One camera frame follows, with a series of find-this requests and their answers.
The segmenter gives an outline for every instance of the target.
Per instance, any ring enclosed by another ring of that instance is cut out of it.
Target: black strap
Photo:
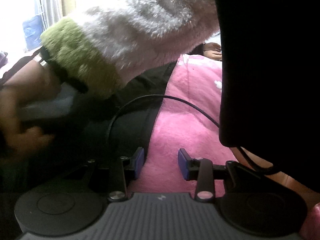
[[[83,82],[77,80],[76,78],[70,77],[65,68],[61,67],[56,61],[52,60],[52,57],[50,57],[48,50],[44,46],[41,47],[40,53],[42,58],[51,66],[61,83],[68,83],[80,93],[86,93],[88,91],[88,87]]]

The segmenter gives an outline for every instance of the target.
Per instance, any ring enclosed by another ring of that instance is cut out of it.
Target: wire
[[[255,163],[241,147],[237,147],[237,149],[240,151],[241,155],[245,158],[245,160],[256,172],[263,175],[273,175],[280,171],[280,169],[275,165],[268,168],[262,168],[257,163]]]
[[[114,124],[114,122],[117,120],[117,118],[120,116],[120,114],[124,111],[124,109],[126,109],[129,105],[131,105],[132,103],[143,99],[143,98],[168,98],[168,99],[172,99],[172,100],[176,100],[179,102],[182,102],[188,106],[191,106],[192,108],[196,109],[197,111],[199,111],[201,114],[203,114],[206,118],[208,118],[211,122],[213,122],[218,128],[219,128],[219,124],[217,123],[217,121],[215,121],[211,116],[209,116],[205,111],[203,111],[202,109],[200,109],[198,106],[195,106],[194,104],[181,99],[181,98],[177,98],[177,97],[172,97],[172,96],[166,96],[166,95],[145,95],[145,96],[141,96],[141,97],[137,97],[133,100],[131,100],[130,102],[126,103],[124,106],[122,106],[118,112],[113,116],[113,118],[110,121],[108,130],[107,130],[107,135],[106,135],[106,141],[107,144],[110,145],[110,133],[112,130],[112,126]],[[249,163],[249,165],[258,173],[263,174],[263,175],[273,175],[278,173],[280,170],[278,169],[278,167],[276,166],[271,166],[269,168],[262,168],[261,166],[259,166],[258,164],[256,164],[247,154],[246,152],[241,148],[241,147],[237,147],[237,149],[240,151],[241,155],[245,158],[245,160]]]

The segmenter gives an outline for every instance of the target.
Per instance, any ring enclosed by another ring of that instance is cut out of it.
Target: round black pad
[[[29,191],[17,201],[15,216],[23,232],[64,236],[88,227],[102,209],[103,203],[96,193]]]
[[[226,193],[220,204],[231,225],[262,237],[298,232],[306,215],[305,203],[292,193]]]

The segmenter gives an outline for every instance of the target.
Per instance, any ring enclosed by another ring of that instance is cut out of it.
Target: pink fleece
[[[182,55],[165,94],[179,97],[200,107],[219,122],[222,63],[199,55]],[[148,158],[140,179],[130,192],[190,192],[194,181],[185,181],[178,166],[178,150],[191,157],[203,157],[215,164],[235,160],[231,150],[221,145],[218,128],[205,116],[183,103],[164,99],[150,139]],[[216,194],[224,193],[221,181]]]

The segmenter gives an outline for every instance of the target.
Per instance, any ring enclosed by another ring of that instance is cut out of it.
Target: bolt
[[[113,200],[119,200],[125,197],[125,194],[122,191],[113,191],[109,194],[109,197]]]
[[[200,199],[206,200],[206,199],[211,199],[213,197],[213,194],[210,191],[200,191],[197,194],[197,197],[200,198]]]

